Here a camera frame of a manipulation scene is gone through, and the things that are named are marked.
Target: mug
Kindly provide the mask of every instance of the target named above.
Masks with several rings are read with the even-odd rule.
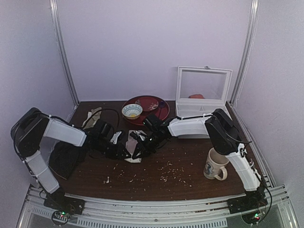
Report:
[[[208,153],[206,161],[204,176],[210,180],[218,179],[223,181],[227,178],[227,170],[225,166],[229,163],[228,158],[216,152],[214,148],[211,148]]]

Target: white box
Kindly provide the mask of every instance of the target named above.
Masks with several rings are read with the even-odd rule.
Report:
[[[225,104],[231,75],[232,70],[179,66],[176,115],[179,117],[199,116],[221,108],[230,117]],[[202,94],[205,99],[189,98],[193,94]],[[183,138],[208,138],[208,136],[192,135]]]

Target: mug rim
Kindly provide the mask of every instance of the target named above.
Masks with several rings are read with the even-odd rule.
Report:
[[[217,164],[217,165],[227,165],[227,164],[230,162],[230,161],[228,160],[228,158],[227,158],[228,162],[226,162],[226,163],[224,163],[224,164],[218,164],[217,162],[215,162],[215,161],[211,158],[211,156],[210,156],[211,150],[214,150],[216,153],[217,153],[217,151],[214,149],[214,147],[212,147],[212,148],[209,150],[209,152],[208,152],[208,156],[209,156],[210,160],[211,160],[213,163],[215,163],[215,164]]]

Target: mug handle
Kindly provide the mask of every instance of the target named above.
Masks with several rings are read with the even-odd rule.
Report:
[[[219,177],[218,175],[215,175],[214,177],[220,181],[223,181],[223,180],[226,180],[227,178],[227,170],[224,166],[220,167],[220,169],[222,170],[223,172],[223,178]]]

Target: white wall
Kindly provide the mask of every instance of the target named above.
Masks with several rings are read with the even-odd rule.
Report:
[[[0,221],[16,226],[31,177],[13,150],[10,129],[31,107],[67,118],[64,78],[48,0],[0,1]]]
[[[260,1],[237,110],[304,227],[304,1]]]
[[[178,65],[232,69],[233,85],[250,8],[251,0],[59,0],[79,99],[175,100]]]

